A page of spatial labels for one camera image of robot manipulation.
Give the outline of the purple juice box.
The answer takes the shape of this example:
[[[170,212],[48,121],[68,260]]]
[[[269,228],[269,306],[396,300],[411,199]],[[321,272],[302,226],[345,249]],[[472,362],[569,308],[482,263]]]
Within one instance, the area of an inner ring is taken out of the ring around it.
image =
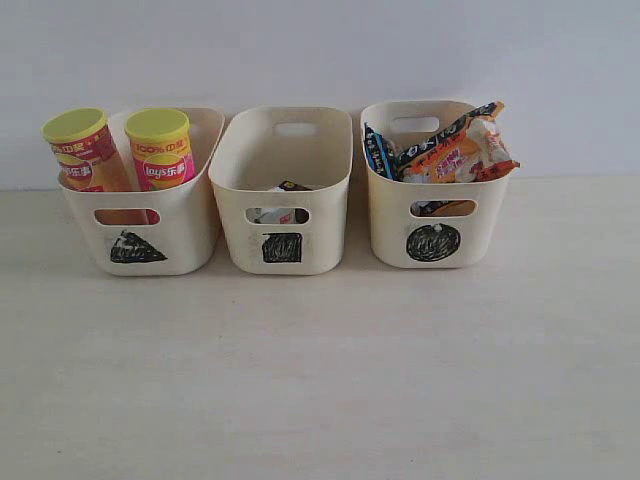
[[[275,189],[282,192],[311,191],[311,188],[292,181],[283,181]]]

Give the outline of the white blue milk carton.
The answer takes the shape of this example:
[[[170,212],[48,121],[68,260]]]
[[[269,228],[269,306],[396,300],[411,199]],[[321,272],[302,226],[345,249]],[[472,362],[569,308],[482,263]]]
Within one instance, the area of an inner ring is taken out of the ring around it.
[[[247,219],[255,224],[296,224],[296,208],[252,207],[246,211]]]

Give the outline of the blue noodle packet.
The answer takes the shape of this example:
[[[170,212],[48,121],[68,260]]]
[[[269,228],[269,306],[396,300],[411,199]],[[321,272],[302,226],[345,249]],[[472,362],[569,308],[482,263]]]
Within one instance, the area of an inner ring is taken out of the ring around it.
[[[369,167],[377,175],[397,181],[398,172],[394,145],[368,123],[364,124],[363,146]]]

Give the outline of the orange snack bag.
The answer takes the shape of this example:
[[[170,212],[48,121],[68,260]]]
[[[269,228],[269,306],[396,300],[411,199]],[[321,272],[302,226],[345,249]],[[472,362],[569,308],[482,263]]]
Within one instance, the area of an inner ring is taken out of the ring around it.
[[[408,147],[396,157],[397,179],[423,184],[487,182],[519,168],[496,124],[503,109],[500,101],[477,107]]]

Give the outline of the pink Lays chips can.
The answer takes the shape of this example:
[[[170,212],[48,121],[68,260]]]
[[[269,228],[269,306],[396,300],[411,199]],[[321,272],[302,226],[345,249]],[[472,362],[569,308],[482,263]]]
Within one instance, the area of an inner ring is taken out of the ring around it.
[[[148,108],[130,115],[125,133],[142,191],[173,188],[196,175],[190,120],[174,108]]]

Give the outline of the yellow Lays chips can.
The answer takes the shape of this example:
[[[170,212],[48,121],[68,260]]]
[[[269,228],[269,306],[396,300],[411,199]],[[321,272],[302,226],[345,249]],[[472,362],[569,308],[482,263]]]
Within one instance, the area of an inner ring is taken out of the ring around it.
[[[108,126],[107,113],[94,107],[68,110],[41,129],[71,190],[131,192],[133,185]]]

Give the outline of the middle cream plastic bin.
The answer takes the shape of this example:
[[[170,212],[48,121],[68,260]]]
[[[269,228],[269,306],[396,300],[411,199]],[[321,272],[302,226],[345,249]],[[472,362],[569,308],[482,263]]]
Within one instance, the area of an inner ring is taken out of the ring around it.
[[[352,171],[348,113],[329,107],[259,107],[237,114],[208,175],[234,264],[252,274],[316,275],[344,251]],[[282,192],[292,181],[311,191]],[[255,224],[252,207],[296,208],[296,224]]]

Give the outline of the cream plastic bin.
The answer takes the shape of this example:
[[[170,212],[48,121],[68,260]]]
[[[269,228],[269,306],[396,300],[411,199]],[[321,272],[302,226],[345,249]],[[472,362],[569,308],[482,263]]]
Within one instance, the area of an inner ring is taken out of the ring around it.
[[[190,181],[159,191],[81,192],[59,181],[78,226],[100,269],[117,276],[166,276],[192,272],[206,264],[221,232],[211,182],[211,158],[222,136],[225,116],[214,108],[183,107],[196,167]],[[104,225],[101,210],[153,210],[155,224]]]
[[[252,274],[316,275],[344,251],[352,171],[348,113],[329,107],[259,107],[237,114],[208,175],[234,264]],[[292,181],[311,191],[282,192]],[[252,207],[296,208],[296,224],[255,224]]]
[[[375,104],[361,113],[362,143],[368,123],[394,145],[397,157],[475,108],[443,100]],[[367,163],[374,254],[406,269],[461,268],[480,261],[515,170],[487,182],[423,184],[383,178]]]

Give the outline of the right cream plastic bin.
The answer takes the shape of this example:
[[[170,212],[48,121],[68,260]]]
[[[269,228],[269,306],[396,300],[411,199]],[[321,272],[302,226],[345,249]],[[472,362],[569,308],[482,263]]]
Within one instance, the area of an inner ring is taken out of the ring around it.
[[[361,113],[362,143],[368,123],[394,145],[397,157],[475,108],[443,100],[375,104]],[[480,261],[515,170],[487,182],[423,184],[383,178],[367,163],[374,254],[406,269],[461,268]]]

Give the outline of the left cream plastic bin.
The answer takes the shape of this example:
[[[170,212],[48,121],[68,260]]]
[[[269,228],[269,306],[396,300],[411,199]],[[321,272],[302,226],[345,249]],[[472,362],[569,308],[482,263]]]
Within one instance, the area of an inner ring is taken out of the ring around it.
[[[190,181],[159,191],[81,192],[59,181],[78,226],[100,269],[117,276],[166,276],[192,272],[206,264],[221,232],[211,182],[211,158],[222,136],[225,116],[214,108],[183,107],[196,167]],[[101,210],[153,210],[155,224],[104,225]]]

